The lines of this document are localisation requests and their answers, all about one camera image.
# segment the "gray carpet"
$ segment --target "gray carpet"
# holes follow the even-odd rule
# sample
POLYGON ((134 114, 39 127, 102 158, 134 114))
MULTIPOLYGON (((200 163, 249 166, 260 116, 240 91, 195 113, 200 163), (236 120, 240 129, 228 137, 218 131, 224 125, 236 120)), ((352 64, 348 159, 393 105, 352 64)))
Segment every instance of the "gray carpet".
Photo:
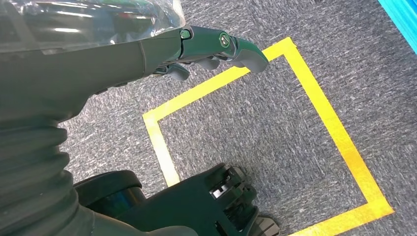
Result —
MULTIPOLYGON (((417 56, 376 0, 184 0, 188 22, 264 49, 298 46, 395 213, 344 235, 417 235, 417 56)), ((135 171, 147 196, 166 187, 142 114, 227 68, 145 78, 95 96, 62 124, 75 181, 135 171)), ((256 204, 284 235, 363 203, 335 144, 283 58, 160 122, 182 179, 219 162, 242 167, 256 204)))

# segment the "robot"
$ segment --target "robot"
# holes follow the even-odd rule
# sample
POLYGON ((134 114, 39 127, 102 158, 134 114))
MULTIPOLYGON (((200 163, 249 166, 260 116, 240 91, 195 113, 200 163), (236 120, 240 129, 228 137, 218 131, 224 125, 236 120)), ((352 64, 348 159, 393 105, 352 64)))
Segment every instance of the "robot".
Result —
POLYGON ((268 65, 251 42, 185 23, 179 0, 0 1, 0 236, 276 236, 239 168, 146 199, 131 171, 73 184, 58 124, 94 94, 181 64, 268 65))

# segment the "dark green arm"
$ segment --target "dark green arm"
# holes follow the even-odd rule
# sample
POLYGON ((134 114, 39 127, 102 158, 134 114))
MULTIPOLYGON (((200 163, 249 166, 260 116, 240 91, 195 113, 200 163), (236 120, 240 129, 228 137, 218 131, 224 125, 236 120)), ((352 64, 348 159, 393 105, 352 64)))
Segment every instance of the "dark green arm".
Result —
MULTIPOLYGON (((187 29, 189 37, 181 38, 178 29, 52 55, 36 50, 0 54, 0 235, 195 235, 184 227, 142 233, 80 206, 72 175, 64 170, 69 156, 59 151, 66 131, 57 128, 92 95, 150 74, 175 74, 183 69, 179 63, 227 60, 255 72, 268 64, 256 47, 249 51, 256 52, 251 57, 257 62, 250 63, 241 39, 230 36, 229 46, 219 47, 222 31, 194 29, 187 29), (215 43, 207 48, 202 42, 210 37, 215 43)), ((179 77, 187 75, 184 70, 179 77)))

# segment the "robotic finger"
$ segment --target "robotic finger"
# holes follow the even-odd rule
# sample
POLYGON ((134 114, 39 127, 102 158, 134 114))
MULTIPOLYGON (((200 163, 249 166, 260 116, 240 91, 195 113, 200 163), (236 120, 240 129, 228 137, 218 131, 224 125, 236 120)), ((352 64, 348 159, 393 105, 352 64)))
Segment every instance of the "robotic finger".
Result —
POLYGON ((254 73, 263 72, 268 66, 268 59, 255 44, 230 36, 222 30, 185 26, 179 36, 181 52, 178 58, 164 62, 154 75, 170 74, 176 79, 185 80, 189 73, 179 63, 197 63, 213 70, 222 60, 236 67, 246 67, 254 73))

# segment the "yellow tape square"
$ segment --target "yellow tape square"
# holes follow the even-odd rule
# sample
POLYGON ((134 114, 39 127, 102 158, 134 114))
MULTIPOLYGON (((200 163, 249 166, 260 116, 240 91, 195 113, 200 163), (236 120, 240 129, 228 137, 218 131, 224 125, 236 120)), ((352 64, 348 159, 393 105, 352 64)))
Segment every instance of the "yellow tape square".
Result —
MULTIPOLYGON (((367 201, 362 206, 319 222, 292 234, 292 236, 337 235, 394 213, 394 210, 379 189, 379 186, 356 149, 355 144, 352 142, 342 122, 291 38, 287 37, 279 41, 263 50, 263 53, 269 61, 280 56, 285 57, 322 119, 323 124, 327 128, 367 201)), ((150 140, 168 186, 178 183, 179 176, 175 170, 167 145, 165 144, 158 121, 249 72, 246 68, 232 67, 143 114, 150 140)))

